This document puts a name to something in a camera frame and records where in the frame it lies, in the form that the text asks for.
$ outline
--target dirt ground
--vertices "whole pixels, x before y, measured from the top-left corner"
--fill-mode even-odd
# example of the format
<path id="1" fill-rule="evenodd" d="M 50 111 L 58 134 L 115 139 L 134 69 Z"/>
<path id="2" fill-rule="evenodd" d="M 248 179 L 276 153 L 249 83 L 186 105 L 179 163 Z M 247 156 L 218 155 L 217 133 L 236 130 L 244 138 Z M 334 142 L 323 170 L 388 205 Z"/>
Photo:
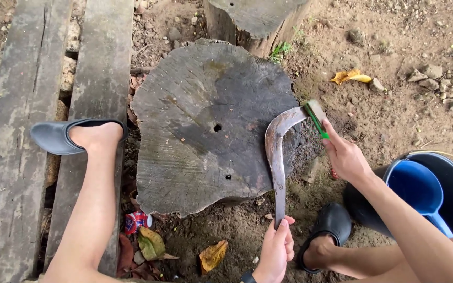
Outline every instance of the dirt ground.
<path id="1" fill-rule="evenodd" d="M 0 62 L 14 4 L 0 1 Z M 207 37 L 200 0 L 150 0 L 147 8 L 134 17 L 133 68 L 154 67 L 174 48 L 168 35 L 171 28 L 180 33 L 178 45 Z M 348 40 L 347 32 L 352 28 L 364 32 L 362 46 Z M 313 1 L 282 67 L 293 79 L 295 96 L 301 101 L 319 99 L 338 132 L 355 141 L 370 165 L 378 167 L 422 147 L 453 154 L 453 111 L 425 88 L 405 80 L 413 67 L 427 63 L 443 66 L 444 72 L 453 75 L 453 1 Z M 374 93 L 357 81 L 341 86 L 330 82 L 336 72 L 352 68 L 378 78 L 386 91 Z M 415 100 L 417 94 L 423 94 L 424 99 Z M 324 154 L 316 133 L 308 124 L 304 130 L 308 136 L 287 181 L 286 211 L 296 219 L 291 227 L 295 251 L 305 241 L 320 207 L 330 201 L 342 202 L 345 185 L 345 181 L 330 177 L 325 157 L 312 185 L 300 180 L 307 161 Z M 139 138 L 133 126 L 125 149 L 126 195 L 134 189 L 131 180 L 135 177 Z M 122 208 L 130 212 L 129 207 L 125 202 Z M 180 257 L 158 262 L 157 267 L 167 281 L 238 282 L 243 272 L 256 266 L 253 260 L 260 255 L 269 223 L 264 215 L 273 212 L 274 195 L 270 192 L 232 208 L 217 204 L 185 219 L 170 216 L 166 223 L 155 220 L 154 229 L 163 237 L 167 253 Z M 198 254 L 223 239 L 229 241 L 225 259 L 207 275 L 200 275 Z M 390 243 L 387 237 L 353 225 L 345 246 Z M 291 262 L 283 282 L 344 279 L 332 272 L 308 275 Z"/>

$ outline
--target log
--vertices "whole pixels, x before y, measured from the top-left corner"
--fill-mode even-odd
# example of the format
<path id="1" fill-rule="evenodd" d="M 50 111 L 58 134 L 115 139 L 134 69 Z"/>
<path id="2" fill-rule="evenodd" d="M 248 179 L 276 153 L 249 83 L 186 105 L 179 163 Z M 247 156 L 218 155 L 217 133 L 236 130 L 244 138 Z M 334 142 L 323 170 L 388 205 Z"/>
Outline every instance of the log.
<path id="1" fill-rule="evenodd" d="M 266 57 L 278 44 L 292 42 L 310 4 L 310 0 L 204 0 L 204 13 L 210 38 Z"/>
<path id="2" fill-rule="evenodd" d="M 227 42 L 200 39 L 160 61 L 130 107 L 141 130 L 137 201 L 146 214 L 197 213 L 272 189 L 268 124 L 298 106 L 279 65 Z M 300 127 L 284 139 L 286 176 Z"/>

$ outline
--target hand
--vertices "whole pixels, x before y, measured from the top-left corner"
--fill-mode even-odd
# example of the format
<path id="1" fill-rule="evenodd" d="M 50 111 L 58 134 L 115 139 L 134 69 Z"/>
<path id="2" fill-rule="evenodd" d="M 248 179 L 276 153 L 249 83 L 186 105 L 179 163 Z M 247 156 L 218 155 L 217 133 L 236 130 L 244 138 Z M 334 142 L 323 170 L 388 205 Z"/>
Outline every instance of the hand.
<path id="1" fill-rule="evenodd" d="M 253 278 L 257 283 L 280 283 L 286 274 L 286 263 L 294 256 L 293 237 L 289 230 L 289 224 L 294 219 L 286 216 L 279 225 L 277 231 L 274 229 L 274 220 L 263 238 L 261 247 L 260 263 L 253 272 Z"/>
<path id="2" fill-rule="evenodd" d="M 323 120 L 323 125 L 330 136 L 330 139 L 324 139 L 323 143 L 331 166 L 338 176 L 356 188 L 361 187 L 363 182 L 368 182 L 368 179 L 375 175 L 363 153 L 357 145 L 338 136 L 330 121 Z"/>

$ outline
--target yellow wire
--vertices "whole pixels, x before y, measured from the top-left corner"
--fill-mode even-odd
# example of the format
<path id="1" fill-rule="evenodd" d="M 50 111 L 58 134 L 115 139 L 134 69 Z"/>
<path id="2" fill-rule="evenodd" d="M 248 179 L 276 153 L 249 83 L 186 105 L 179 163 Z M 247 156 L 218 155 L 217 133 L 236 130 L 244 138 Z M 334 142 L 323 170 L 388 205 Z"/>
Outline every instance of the yellow wire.
<path id="1" fill-rule="evenodd" d="M 445 154 L 445 155 L 448 155 L 448 156 L 453 157 L 453 154 L 446 153 L 446 152 L 443 152 L 443 151 L 424 151 L 424 150 L 416 150 L 416 151 L 409 151 L 408 153 L 409 153 L 409 154 L 412 154 L 412 153 L 424 153 L 424 152 L 433 152 L 433 153 Z"/>

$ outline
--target black slipper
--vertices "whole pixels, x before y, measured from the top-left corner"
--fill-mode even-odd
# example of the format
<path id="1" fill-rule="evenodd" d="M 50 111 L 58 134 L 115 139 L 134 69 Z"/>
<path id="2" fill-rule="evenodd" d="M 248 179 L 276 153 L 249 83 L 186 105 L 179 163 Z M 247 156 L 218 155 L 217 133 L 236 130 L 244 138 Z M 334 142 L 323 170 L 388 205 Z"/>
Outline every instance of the black slipper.
<path id="1" fill-rule="evenodd" d="M 335 240 L 336 246 L 342 246 L 351 234 L 351 219 L 347 210 L 338 203 L 328 203 L 319 211 L 311 234 L 298 251 L 296 261 L 299 267 L 307 273 L 319 273 L 320 269 L 308 269 L 304 264 L 304 252 L 309 248 L 311 241 L 318 236 L 329 234 Z"/>
<path id="2" fill-rule="evenodd" d="M 123 137 L 120 141 L 125 140 L 129 135 L 129 129 L 124 123 L 114 119 L 91 118 L 66 122 L 39 122 L 31 127 L 31 138 L 39 147 L 56 155 L 82 153 L 85 149 L 69 138 L 69 130 L 74 126 L 94 127 L 110 122 L 118 123 L 123 128 Z"/>

